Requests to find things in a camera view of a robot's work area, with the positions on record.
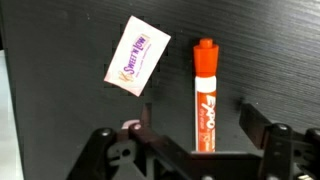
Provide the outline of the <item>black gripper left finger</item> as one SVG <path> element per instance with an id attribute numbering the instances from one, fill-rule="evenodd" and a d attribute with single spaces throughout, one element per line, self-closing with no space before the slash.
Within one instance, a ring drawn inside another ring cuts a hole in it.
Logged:
<path id="1" fill-rule="evenodd" d="M 146 103 L 142 107 L 141 119 L 140 119 L 140 122 L 143 127 L 151 126 L 151 117 L 152 117 L 152 104 Z"/>

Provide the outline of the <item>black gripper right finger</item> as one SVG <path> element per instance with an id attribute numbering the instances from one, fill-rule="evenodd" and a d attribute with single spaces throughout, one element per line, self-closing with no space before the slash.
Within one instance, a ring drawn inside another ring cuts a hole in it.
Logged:
<path id="1" fill-rule="evenodd" d="M 265 129 L 271 122 L 252 104 L 241 106 L 239 125 L 257 149 L 264 144 Z"/>

